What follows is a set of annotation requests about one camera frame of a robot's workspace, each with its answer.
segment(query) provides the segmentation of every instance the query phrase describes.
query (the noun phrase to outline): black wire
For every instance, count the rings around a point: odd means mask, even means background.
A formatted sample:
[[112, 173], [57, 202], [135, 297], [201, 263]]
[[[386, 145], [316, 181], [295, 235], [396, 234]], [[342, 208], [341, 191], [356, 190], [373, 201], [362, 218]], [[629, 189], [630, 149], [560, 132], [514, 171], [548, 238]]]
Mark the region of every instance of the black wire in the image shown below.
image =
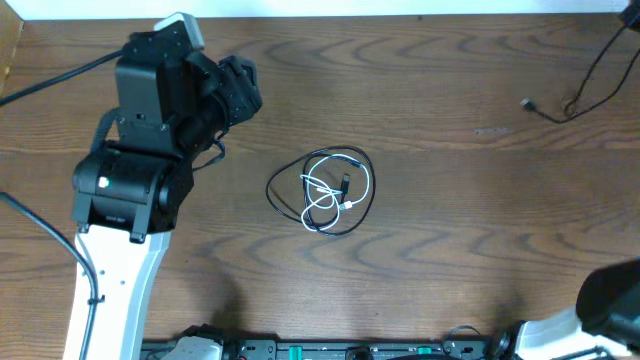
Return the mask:
[[287, 213], [285, 213], [284, 211], [282, 211], [274, 202], [273, 200], [271, 200], [271, 196], [269, 195], [269, 188], [271, 187], [271, 182], [273, 181], [273, 179], [276, 178], [276, 176], [278, 176], [280, 173], [282, 173], [283, 171], [289, 169], [290, 167], [294, 166], [295, 164], [299, 163], [300, 161], [309, 159], [311, 157], [316, 157], [316, 155], [318, 154], [322, 154], [325, 153], [327, 151], [332, 151], [332, 150], [350, 150], [353, 151], [357, 154], [359, 154], [360, 156], [362, 156], [365, 160], [365, 162], [367, 163], [367, 166], [369, 167], [369, 169], [371, 170], [371, 198], [369, 199], [369, 203], [367, 204], [367, 207], [364, 211], [364, 214], [362, 214], [362, 217], [360, 218], [360, 220], [358, 220], [358, 222], [356, 222], [355, 225], [353, 225], [352, 227], [343, 230], [343, 231], [338, 231], [338, 232], [328, 232], [328, 231], [324, 231], [324, 230], [320, 230], [317, 226], [318, 224], [311, 224], [314, 226], [309, 226], [311, 228], [314, 228], [315, 230], [318, 231], [318, 233], [322, 234], [322, 235], [326, 235], [326, 236], [340, 236], [340, 235], [344, 235], [347, 233], [350, 233], [351, 231], [355, 230], [358, 226], [360, 226], [360, 224], [362, 224], [362, 222], [364, 221], [364, 219], [367, 217], [367, 214], [369, 213], [369, 210], [371, 209], [371, 205], [373, 204], [373, 198], [376, 195], [376, 174], [375, 171], [373, 169], [373, 164], [371, 163], [371, 159], [369, 158], [369, 156], [362, 151], [361, 149], [355, 147], [355, 146], [350, 146], [350, 145], [340, 145], [340, 146], [329, 146], [326, 148], [322, 148], [322, 149], [318, 149], [315, 151], [312, 151], [306, 155], [303, 155], [301, 157], [299, 157], [298, 159], [288, 163], [287, 165], [281, 167], [280, 169], [278, 169], [273, 175], [271, 175], [271, 177], [269, 178], [269, 180], [267, 181], [267, 185], [265, 187], [265, 195], [267, 196], [267, 200], [269, 201], [269, 204], [271, 204], [271, 206], [282, 216], [284, 216], [285, 218], [301, 223], [302, 221], [300, 219], [297, 219]]
[[[474, 331], [476, 334], [478, 335], [482, 335], [480, 334], [480, 331], [476, 330], [476, 328], [474, 328], [471, 325], [460, 325], [460, 326], [456, 326], [453, 329], [451, 329], [451, 331], [449, 331], [449, 333], [442, 338], [442, 352], [445, 353], [446, 355], [450, 356], [451, 351], [447, 351], [447, 348], [445, 348], [444, 343], [449, 340], [453, 335], [455, 335], [456, 333], [462, 331], [462, 330], [472, 330]], [[473, 360], [482, 360], [484, 359], [484, 355], [480, 356], [479, 358], [473, 359]]]
[[[329, 157], [331, 156], [331, 154], [316, 154], [313, 156], [310, 156], [307, 161], [304, 162], [304, 165], [302, 166], [302, 173], [305, 175], [307, 174], [307, 166], [309, 165], [309, 162], [317, 157]], [[345, 161], [345, 162], [350, 162], [350, 160], [342, 158], [342, 157], [335, 157], [333, 158], [335, 160], [341, 160], [341, 161]], [[302, 180], [302, 196], [304, 197], [304, 207], [306, 208], [307, 206], [309, 206], [309, 198], [307, 197], [307, 181], [306, 179], [301, 179]], [[342, 200], [341, 202], [344, 202], [344, 196], [345, 194], [342, 194]], [[329, 220], [326, 221], [324, 223], [317, 223], [313, 220], [313, 216], [311, 216], [311, 210], [309, 209], [309, 211], [307, 211], [307, 219], [309, 220], [308, 225], [310, 228], [314, 229], [314, 230], [319, 230], [320, 228], [323, 228], [329, 224], [331, 224], [332, 222], [334, 222], [336, 220], [336, 218], [338, 217], [338, 212], [336, 211], [336, 214], [333, 215], [333, 217]]]
[[609, 353], [609, 351], [607, 349], [605, 349], [602, 346], [596, 346], [596, 347], [594, 347], [592, 349], [577, 351], [577, 352], [569, 354], [569, 355], [561, 356], [561, 357], [558, 357], [558, 358], [553, 358], [552, 360], [581, 359], [581, 358], [584, 358], [585, 356], [591, 355], [591, 354], [597, 355], [599, 359], [606, 359], [606, 360], [613, 360], [614, 359], [614, 357], [611, 355], [611, 353]]
[[89, 342], [91, 340], [91, 332], [93, 331], [93, 323], [96, 318], [96, 307], [99, 302], [102, 302], [104, 298], [98, 298], [98, 279], [96, 277], [95, 272], [93, 271], [93, 267], [87, 262], [87, 260], [76, 250], [76, 248], [71, 245], [71, 243], [62, 235], [56, 228], [54, 228], [51, 224], [46, 222], [43, 218], [36, 215], [33, 211], [31, 211], [28, 207], [21, 204], [18, 200], [13, 198], [6, 192], [0, 192], [0, 199], [5, 201], [9, 206], [14, 208], [16, 211], [21, 213], [22, 215], [29, 218], [31, 221], [39, 225], [46, 232], [51, 234], [58, 242], [64, 246], [64, 248], [76, 259], [76, 261], [82, 266], [82, 269], [87, 274], [89, 278], [89, 285], [91, 287], [91, 297], [89, 298], [89, 315], [87, 316], [87, 325], [84, 330], [84, 338], [82, 339], [82, 347], [80, 348], [80, 360], [84, 360], [87, 358], [87, 352], [89, 350]]
[[580, 89], [578, 89], [578, 93], [576, 93], [576, 96], [574, 96], [574, 98], [571, 101], [569, 101], [567, 105], [564, 106], [564, 114], [567, 117], [570, 117], [573, 115], [574, 111], [570, 111], [569, 108], [572, 107], [574, 104], [576, 104], [578, 100], [580, 100], [580, 97], [582, 96], [582, 92], [584, 91], [584, 88], [587, 85], [587, 82], [589, 82], [589, 79], [591, 79], [591, 74], [593, 74], [593, 71], [596, 69], [596, 66], [598, 65], [600, 60], [602, 60], [602, 57], [604, 56], [604, 54], [607, 52], [607, 50], [609, 50], [611, 45], [613, 45], [613, 43], [627, 28], [628, 28], [628, 25], [625, 24], [620, 29], [618, 29], [615, 35], [613, 35], [613, 37], [609, 39], [609, 42], [607, 43], [607, 45], [605, 45], [604, 48], [600, 50], [600, 53], [598, 54], [594, 62], [589, 67], [589, 71], [587, 71], [587, 75], [582, 80], [582, 83], [580, 84]]
[[79, 67], [79, 68], [77, 68], [75, 70], [71, 70], [68, 73], [62, 74], [60, 76], [56, 76], [53, 79], [49, 79], [49, 80], [43, 81], [43, 82], [41, 82], [39, 84], [30, 86], [30, 87], [28, 87], [28, 88], [26, 88], [24, 90], [20, 90], [20, 91], [18, 91], [16, 93], [13, 93], [13, 94], [9, 95], [9, 96], [3, 97], [2, 99], [0, 99], [0, 107], [4, 106], [4, 105], [6, 105], [6, 104], [8, 104], [8, 103], [10, 103], [12, 101], [18, 100], [23, 96], [27, 96], [27, 95], [33, 94], [36, 91], [40, 91], [42, 89], [48, 88], [49, 86], [61, 83], [61, 82], [65, 81], [65, 80], [69, 80], [69, 79], [71, 79], [72, 77], [74, 77], [76, 75], [80, 75], [83, 72], [91, 70], [94, 67], [96, 67], [98, 65], [101, 65], [101, 64], [104, 64], [107, 61], [113, 60], [113, 59], [115, 59], [115, 58], [117, 58], [117, 57], [119, 57], [121, 55], [122, 55], [122, 50], [118, 50], [118, 51], [113, 52], [111, 54], [105, 55], [105, 56], [101, 57], [98, 60], [95, 60], [95, 61], [90, 62], [90, 63], [88, 63], [88, 64], [86, 64], [84, 66], [81, 66], [81, 67]]
[[217, 162], [220, 162], [222, 159], [224, 159], [225, 155], [227, 154], [226, 152], [226, 148], [224, 146], [224, 143], [221, 141], [222, 137], [225, 135], [226, 133], [223, 132], [222, 134], [220, 134], [220, 136], [218, 136], [217, 138], [213, 139], [211, 141], [211, 145], [216, 145], [218, 147], [218, 149], [220, 149], [220, 154], [216, 155], [213, 159], [207, 161], [204, 165], [202, 166], [198, 166], [196, 168], [193, 168], [193, 172], [196, 172], [198, 170], [202, 170], [204, 168], [206, 168], [207, 166], [211, 166]]
[[624, 75], [622, 76], [622, 79], [620, 80], [620, 82], [618, 83], [618, 86], [615, 88], [615, 90], [613, 90], [613, 92], [611, 94], [609, 94], [607, 97], [605, 97], [604, 99], [598, 101], [597, 103], [589, 106], [588, 108], [586, 108], [585, 110], [582, 110], [580, 112], [574, 112], [571, 111], [571, 108], [578, 102], [578, 100], [580, 99], [580, 97], [582, 96], [582, 93], [586, 87], [587, 82], [589, 81], [589, 79], [591, 78], [591, 75], [593, 74], [593, 71], [596, 68], [596, 65], [598, 65], [598, 63], [600, 62], [600, 60], [602, 59], [602, 57], [604, 56], [604, 54], [609, 50], [609, 48], [611, 47], [611, 45], [613, 45], [613, 43], [618, 39], [618, 37], [624, 32], [624, 30], [626, 30], [629, 27], [628, 24], [623, 25], [620, 29], [618, 29], [618, 31], [613, 35], [613, 37], [609, 40], [609, 42], [605, 45], [605, 47], [600, 51], [600, 53], [598, 54], [598, 56], [596, 57], [596, 59], [594, 60], [594, 62], [591, 64], [591, 66], [589, 67], [589, 70], [587, 71], [587, 75], [584, 77], [584, 79], [582, 80], [582, 83], [580, 84], [580, 88], [576, 94], [576, 96], [574, 96], [574, 98], [569, 101], [569, 103], [567, 103], [567, 105], [565, 105], [564, 107], [564, 113], [565, 113], [565, 117], [564, 119], [556, 119], [553, 116], [538, 110], [538, 108], [536, 107], [535, 104], [533, 104], [531, 101], [529, 101], [528, 99], [525, 99], [525, 101], [523, 102], [523, 106], [525, 108], [525, 110], [529, 111], [529, 112], [533, 112], [535, 114], [538, 114], [539, 116], [541, 116], [542, 118], [549, 120], [553, 123], [556, 124], [566, 124], [570, 121], [573, 121], [577, 118], [579, 118], [580, 116], [587, 114], [591, 111], [593, 111], [594, 109], [596, 109], [597, 107], [603, 105], [604, 103], [606, 103], [607, 101], [611, 100], [614, 96], [616, 96], [618, 94], [618, 92], [620, 91], [620, 89], [622, 89], [622, 86], [624, 85], [625, 81], [627, 80], [627, 78], [629, 77], [629, 74], [631, 73], [631, 70], [633, 69], [633, 66], [635, 65], [636, 60], [638, 59], [638, 56], [640, 56], [640, 49], [638, 49], [636, 51], [636, 53], [634, 54], [633, 58], [631, 59], [631, 61], [629, 62], [629, 66], [627, 67], [627, 70], [625, 71]]
[[614, 96], [616, 96], [616, 94], [618, 94], [618, 92], [620, 91], [620, 89], [622, 89], [622, 85], [624, 85], [624, 82], [627, 80], [627, 78], [629, 77], [629, 74], [631, 73], [631, 70], [633, 69], [633, 65], [635, 64], [636, 60], [638, 60], [638, 57], [640, 56], [640, 49], [638, 49], [636, 51], [636, 53], [633, 55], [633, 58], [631, 59], [631, 62], [629, 63], [629, 66], [627, 67], [627, 70], [625, 71], [624, 75], [622, 76], [622, 79], [620, 80], [620, 82], [618, 83], [618, 86], [615, 88], [615, 90], [613, 90], [613, 92], [611, 94], [609, 94], [607, 97], [605, 97], [604, 99], [598, 101], [597, 103], [591, 105], [590, 107], [586, 108], [585, 110], [582, 110], [578, 113], [573, 114], [572, 116], [562, 119], [562, 120], [558, 120], [556, 118], [554, 118], [553, 116], [544, 113], [540, 110], [538, 110], [537, 108], [535, 108], [535, 106], [533, 107], [533, 109], [530, 109], [529, 111], [536, 113], [540, 116], [542, 116], [543, 118], [554, 122], [556, 124], [566, 124], [569, 121], [575, 120], [576, 118], [593, 111], [595, 108], [599, 107], [600, 105], [606, 103], [607, 101], [611, 100], [611, 98], [613, 98]]

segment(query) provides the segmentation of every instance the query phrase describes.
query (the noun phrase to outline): cable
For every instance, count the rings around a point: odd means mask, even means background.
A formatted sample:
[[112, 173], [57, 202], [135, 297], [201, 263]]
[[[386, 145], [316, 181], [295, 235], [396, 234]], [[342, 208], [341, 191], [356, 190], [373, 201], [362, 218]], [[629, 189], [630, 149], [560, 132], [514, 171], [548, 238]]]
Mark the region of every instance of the cable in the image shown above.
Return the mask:
[[589, 67], [589, 70], [587, 71], [587, 75], [585, 75], [584, 79], [582, 80], [582, 83], [580, 84], [580, 88], [578, 89], [578, 93], [576, 93], [576, 96], [574, 96], [573, 99], [571, 99], [571, 101], [569, 101], [567, 103], [567, 105], [564, 106], [564, 114], [565, 114], [565, 116], [570, 117], [570, 116], [573, 115], [574, 111], [569, 111], [569, 108], [572, 107], [574, 104], [576, 104], [578, 102], [578, 100], [580, 100], [580, 97], [582, 96], [582, 92], [584, 91], [584, 88], [587, 85], [587, 82], [589, 82], [589, 79], [591, 79], [591, 75], [593, 74], [593, 71], [596, 69], [596, 66], [598, 65], [600, 60], [602, 60], [602, 57], [607, 52], [607, 50], [609, 50], [611, 45], [613, 45], [613, 43], [618, 39], [618, 37], [626, 29], [627, 29], [627, 25], [625, 24], [620, 29], [618, 29], [618, 31], [615, 33], [615, 35], [613, 35], [613, 37], [611, 39], [609, 39], [609, 42], [607, 43], [607, 45], [605, 45], [604, 48], [602, 48], [602, 50], [600, 50], [600, 53], [598, 54], [596, 59], [593, 61], [593, 63]]
[[198, 170], [202, 170], [202, 169], [206, 168], [207, 166], [211, 166], [211, 165], [221, 161], [222, 159], [224, 159], [225, 155], [227, 154], [227, 151], [226, 151], [226, 148], [224, 147], [224, 143], [222, 142], [222, 137], [225, 134], [226, 133], [223, 132], [217, 138], [213, 138], [211, 140], [211, 144], [209, 144], [209, 146], [207, 146], [207, 150], [208, 150], [211, 147], [211, 145], [216, 145], [218, 147], [218, 149], [220, 149], [220, 154], [216, 155], [211, 160], [207, 161], [204, 165], [193, 168], [192, 172], [196, 172]]
[[[362, 195], [362, 197], [356, 201], [343, 201], [342, 203], [340, 203], [340, 201], [338, 201], [338, 198], [336, 197], [336, 195], [345, 195], [343, 194], [342, 191], [340, 190], [333, 190], [329, 187], [329, 185], [327, 185], [327, 183], [325, 183], [324, 181], [313, 177], [313, 171], [318, 167], [318, 165], [322, 164], [323, 162], [329, 160], [329, 159], [346, 159], [349, 160], [349, 162], [351, 164], [354, 164], [354, 166], [358, 166], [360, 169], [362, 169], [366, 176], [367, 176], [367, 188], [364, 192], [364, 194]], [[358, 204], [359, 202], [361, 202], [362, 200], [364, 200], [367, 197], [367, 194], [369, 193], [369, 183], [370, 183], [370, 178], [369, 178], [369, 171], [367, 170], [367, 168], [365, 166], [363, 166], [358, 160], [352, 158], [351, 156], [347, 156], [344, 154], [332, 154], [329, 155], [327, 157], [325, 157], [324, 159], [318, 161], [317, 163], [315, 163], [315, 165], [313, 165], [311, 167], [311, 170], [309, 170], [309, 174], [305, 175], [302, 174], [300, 175], [300, 178], [303, 179], [304, 183], [306, 183], [306, 189], [305, 189], [305, 205], [307, 206], [302, 213], [300, 214], [300, 220], [302, 220], [302, 225], [304, 225], [304, 227], [309, 230], [309, 231], [317, 231], [319, 230], [328, 230], [330, 228], [332, 228], [335, 224], [338, 223], [338, 220], [340, 219], [340, 211], [341, 210], [347, 210], [352, 208], [354, 205]], [[320, 197], [318, 200], [313, 200], [313, 198], [311, 197], [311, 191], [310, 191], [310, 186], [313, 185], [314, 187], [316, 187], [316, 190], [321, 192], [321, 193], [325, 193], [327, 195]], [[320, 202], [324, 199], [326, 199], [327, 197], [331, 196], [331, 204], [327, 205], [327, 206], [322, 206], [320, 205]], [[332, 219], [332, 221], [325, 225], [316, 225], [315, 228], [310, 227], [307, 224], [307, 221], [304, 220], [305, 215], [307, 215], [308, 219], [309, 219], [309, 223], [313, 224], [313, 219], [309, 216], [309, 213], [311, 211], [312, 208], [317, 207], [319, 209], [330, 209], [333, 206], [336, 206], [336, 215], [334, 216], [334, 218]]]
[[553, 123], [566, 124], [566, 123], [568, 123], [570, 121], [573, 121], [573, 120], [579, 118], [580, 116], [582, 116], [584, 114], [587, 114], [587, 113], [593, 111], [597, 107], [599, 107], [599, 106], [603, 105], [604, 103], [606, 103], [607, 101], [611, 100], [614, 96], [616, 96], [616, 94], [618, 94], [620, 89], [622, 89], [622, 86], [624, 85], [625, 81], [629, 77], [629, 74], [631, 73], [631, 70], [633, 69], [633, 66], [635, 65], [635, 62], [638, 59], [638, 56], [640, 56], [640, 49], [638, 49], [636, 51], [636, 53], [634, 54], [633, 58], [629, 62], [629, 66], [627, 67], [627, 70], [625, 71], [624, 75], [622, 76], [622, 79], [618, 83], [618, 86], [615, 88], [615, 90], [613, 90], [613, 92], [611, 94], [609, 94], [604, 99], [598, 101], [594, 105], [589, 106], [585, 110], [582, 110], [582, 111], [577, 112], [577, 113], [574, 112], [574, 111], [571, 111], [571, 108], [578, 102], [578, 100], [582, 96], [582, 93], [583, 93], [583, 91], [584, 91], [584, 89], [586, 87], [586, 84], [589, 81], [589, 79], [591, 78], [591, 75], [593, 74], [593, 71], [595, 70], [596, 65], [598, 65], [598, 63], [600, 62], [600, 60], [602, 59], [604, 54], [609, 50], [611, 45], [613, 45], [613, 43], [624, 32], [624, 30], [629, 28], [629, 25], [633, 24], [638, 19], [639, 16], [636, 16], [629, 23], [625, 23], [625, 25], [623, 25], [620, 29], [618, 29], [618, 31], [613, 35], [613, 37], [609, 40], [609, 42], [605, 45], [605, 47], [600, 51], [600, 53], [598, 54], [598, 56], [596, 57], [594, 62], [589, 67], [589, 70], [587, 71], [587, 75], [582, 80], [582, 83], [580, 84], [580, 88], [578, 89], [578, 92], [577, 92], [576, 96], [574, 96], [573, 99], [571, 99], [571, 101], [569, 101], [569, 103], [567, 103], [567, 105], [565, 105], [564, 114], [565, 114], [566, 117], [564, 119], [556, 119], [553, 116], [551, 116], [551, 115], [549, 115], [549, 114], [547, 114], [547, 113], [545, 113], [543, 111], [538, 110], [538, 107], [536, 106], [536, 104], [533, 101], [531, 101], [531, 99], [522, 100], [522, 102], [520, 102], [520, 105], [522, 105], [522, 107], [526, 111], [532, 112], [534, 114], [537, 114], [537, 115], [541, 116], [542, 118], [544, 118], [546, 120], [549, 120], [549, 121], [551, 121]]
[[[348, 150], [348, 151], [353, 151], [357, 154], [359, 154], [360, 156], [362, 156], [362, 158], [364, 159], [365, 163], [361, 163], [360, 161], [356, 160], [353, 157], [344, 155], [344, 154], [327, 154], [328, 151], [334, 151], [334, 150]], [[342, 210], [346, 210], [347, 207], [347, 202], [343, 202], [343, 206], [345, 207], [345, 209], [340, 209], [340, 202], [337, 199], [337, 195], [342, 194], [341, 191], [338, 190], [334, 190], [331, 189], [325, 182], [321, 181], [320, 179], [314, 178], [312, 176], [313, 173], [313, 169], [309, 171], [309, 173], [307, 173], [306, 169], [307, 166], [309, 164], [309, 162], [317, 157], [324, 157], [325, 159], [328, 158], [333, 158], [336, 160], [340, 160], [340, 161], [346, 161], [348, 163], [350, 163], [351, 165], [353, 165], [354, 167], [357, 168], [361, 168], [363, 169], [363, 171], [365, 171], [365, 174], [367, 175], [367, 190], [365, 190], [365, 194], [364, 196], [362, 196], [359, 200], [357, 200], [357, 203], [364, 201], [364, 199], [368, 196], [368, 193], [371, 193], [371, 196], [369, 198], [369, 202], [367, 203], [367, 206], [365, 208], [365, 211], [362, 215], [362, 217], [360, 217], [360, 219], [350, 228], [343, 230], [343, 231], [337, 231], [337, 232], [328, 232], [325, 231], [327, 230], [327, 226], [331, 225], [335, 225], [335, 223], [337, 223], [339, 216], [340, 216], [340, 211]], [[288, 209], [295, 213], [295, 217], [291, 216], [287, 213], [285, 213], [283, 210], [281, 210], [275, 203], [274, 201], [271, 199], [271, 195], [269, 194], [269, 189], [271, 187], [271, 183], [273, 182], [273, 180], [279, 175], [281, 174], [283, 171], [291, 168], [292, 166], [296, 165], [297, 163], [306, 160], [306, 162], [304, 163], [303, 166], [303, 171], [302, 171], [302, 175], [301, 175], [301, 179], [302, 179], [302, 188], [303, 188], [303, 192], [304, 192], [304, 201], [305, 201], [305, 209], [298, 214], [297, 212], [295, 212], [295, 210], [289, 208], [286, 203], [284, 203], [282, 200], [280, 200], [280, 202], [282, 202], [285, 206], [288, 207]], [[314, 186], [315, 189], [321, 189], [319, 190], [319, 192], [324, 193], [323, 196], [321, 196], [319, 199], [317, 200], [313, 200], [312, 197], [310, 197], [309, 192], [310, 192], [310, 188], [309, 190], [307, 189], [307, 187], [310, 186]], [[371, 205], [373, 204], [373, 199], [375, 198], [375, 194], [376, 194], [376, 175], [375, 175], [375, 171], [373, 169], [373, 164], [371, 163], [371, 159], [369, 158], [369, 156], [362, 151], [361, 149], [354, 147], [354, 146], [349, 146], [349, 145], [342, 145], [342, 146], [330, 146], [330, 147], [326, 147], [326, 148], [322, 148], [322, 149], [318, 149], [315, 151], [312, 151], [306, 155], [301, 156], [300, 158], [284, 165], [283, 167], [281, 167], [280, 169], [278, 169], [273, 175], [271, 175], [271, 177], [269, 178], [269, 180], [267, 181], [267, 185], [265, 187], [265, 195], [267, 197], [267, 200], [269, 201], [269, 204], [271, 204], [271, 206], [282, 216], [284, 216], [285, 218], [301, 223], [303, 225], [305, 225], [305, 228], [307, 228], [310, 231], [315, 231], [318, 232], [322, 235], [326, 235], [326, 236], [340, 236], [340, 235], [344, 235], [347, 234], [353, 230], [355, 230], [358, 226], [360, 226], [360, 224], [362, 224], [362, 222], [364, 221], [364, 219], [366, 218], [367, 214], [369, 213], [369, 210], [371, 209]], [[312, 216], [311, 216], [311, 208], [313, 206], [315, 206], [315, 204], [319, 205], [319, 203], [324, 200], [331, 197], [332, 199], [332, 203], [329, 207], [327, 208], [331, 208], [333, 206], [337, 206], [337, 212], [336, 215], [334, 216], [333, 219], [329, 220], [329, 222], [327, 223], [317, 223], [313, 220]]]
[[79, 68], [77, 68], [75, 70], [71, 70], [68, 73], [56, 76], [53, 79], [49, 79], [49, 80], [43, 81], [43, 82], [41, 82], [39, 84], [30, 86], [30, 87], [28, 87], [28, 88], [26, 88], [24, 90], [20, 90], [20, 91], [18, 91], [16, 93], [13, 93], [13, 94], [9, 95], [9, 96], [3, 97], [2, 99], [0, 99], [0, 107], [4, 106], [4, 105], [6, 105], [6, 104], [8, 104], [10, 102], [13, 102], [15, 100], [18, 100], [21, 97], [33, 94], [34, 92], [40, 91], [42, 89], [46, 89], [49, 86], [61, 83], [61, 82], [65, 81], [65, 80], [69, 80], [69, 79], [71, 79], [72, 77], [74, 77], [76, 75], [80, 75], [80, 74], [82, 74], [82, 73], [84, 73], [84, 72], [86, 72], [88, 70], [93, 69], [94, 67], [96, 67], [98, 65], [104, 64], [107, 61], [113, 60], [113, 59], [115, 59], [115, 58], [117, 58], [117, 57], [119, 57], [121, 55], [122, 55], [122, 50], [118, 50], [118, 51], [112, 52], [111, 54], [105, 55], [105, 56], [101, 57], [98, 60], [90, 62], [90, 63], [88, 63], [88, 64], [86, 64], [84, 66], [81, 66], [81, 67], [79, 67]]
[[104, 301], [104, 298], [98, 298], [98, 279], [93, 267], [87, 262], [87, 260], [78, 252], [78, 250], [71, 245], [71, 243], [62, 235], [56, 228], [46, 222], [44, 219], [36, 215], [28, 207], [21, 204], [18, 200], [13, 198], [6, 192], [0, 192], [0, 199], [5, 201], [13, 209], [29, 218], [31, 221], [39, 225], [46, 232], [51, 234], [58, 242], [76, 259], [76, 261], [82, 266], [82, 269], [89, 278], [89, 286], [91, 287], [91, 297], [89, 298], [89, 315], [87, 316], [87, 325], [84, 330], [84, 338], [82, 339], [82, 347], [80, 348], [80, 360], [87, 358], [87, 352], [89, 350], [89, 342], [91, 340], [91, 333], [93, 331], [93, 323], [96, 318], [96, 307], [98, 303]]

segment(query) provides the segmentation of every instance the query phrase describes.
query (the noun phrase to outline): wooden table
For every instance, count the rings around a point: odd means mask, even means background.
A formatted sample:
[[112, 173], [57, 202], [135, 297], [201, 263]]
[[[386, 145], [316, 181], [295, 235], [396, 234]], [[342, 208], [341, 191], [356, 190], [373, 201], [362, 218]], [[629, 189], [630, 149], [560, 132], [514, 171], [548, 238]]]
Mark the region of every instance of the wooden table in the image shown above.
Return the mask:
[[[5, 94], [152, 24], [27, 22]], [[282, 338], [424, 338], [571, 306], [592, 270], [640, 253], [640, 74], [564, 126], [518, 103], [560, 114], [619, 25], [614, 15], [200, 20], [208, 56], [256, 62], [264, 106], [225, 138], [227, 158], [196, 175], [146, 337], [206, 322]], [[608, 94], [639, 44], [621, 38], [580, 105]], [[0, 110], [0, 189], [70, 238], [71, 174], [117, 106], [113, 70]], [[338, 144], [369, 153], [378, 191], [357, 231], [326, 238], [278, 215], [264, 185]], [[288, 176], [278, 186], [297, 191]], [[0, 218], [0, 357], [59, 358], [74, 262], [6, 206]]]

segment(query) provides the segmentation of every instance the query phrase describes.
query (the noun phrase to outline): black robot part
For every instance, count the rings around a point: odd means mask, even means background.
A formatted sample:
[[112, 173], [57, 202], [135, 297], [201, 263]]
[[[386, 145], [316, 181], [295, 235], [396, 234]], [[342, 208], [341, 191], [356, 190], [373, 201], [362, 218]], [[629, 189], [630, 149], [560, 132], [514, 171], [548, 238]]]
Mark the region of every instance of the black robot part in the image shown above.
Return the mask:
[[[146, 234], [173, 230], [193, 188], [192, 164], [216, 134], [262, 106], [255, 65], [230, 56], [216, 64], [194, 50], [182, 21], [134, 33], [116, 64], [120, 107], [96, 130], [73, 175], [73, 220]], [[119, 140], [105, 141], [116, 123]]]

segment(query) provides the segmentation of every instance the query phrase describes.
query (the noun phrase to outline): white robot part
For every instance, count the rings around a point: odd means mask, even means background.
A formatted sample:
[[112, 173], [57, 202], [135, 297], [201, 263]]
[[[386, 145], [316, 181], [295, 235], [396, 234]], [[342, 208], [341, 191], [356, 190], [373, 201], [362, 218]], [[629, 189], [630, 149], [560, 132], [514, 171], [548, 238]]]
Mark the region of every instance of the white robot part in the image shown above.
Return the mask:
[[[518, 333], [515, 353], [523, 360], [554, 359], [595, 347], [606, 349], [614, 357], [631, 355], [623, 344], [582, 331], [574, 306], [545, 320], [524, 323]], [[597, 355], [592, 354], [580, 360], [595, 358]]]

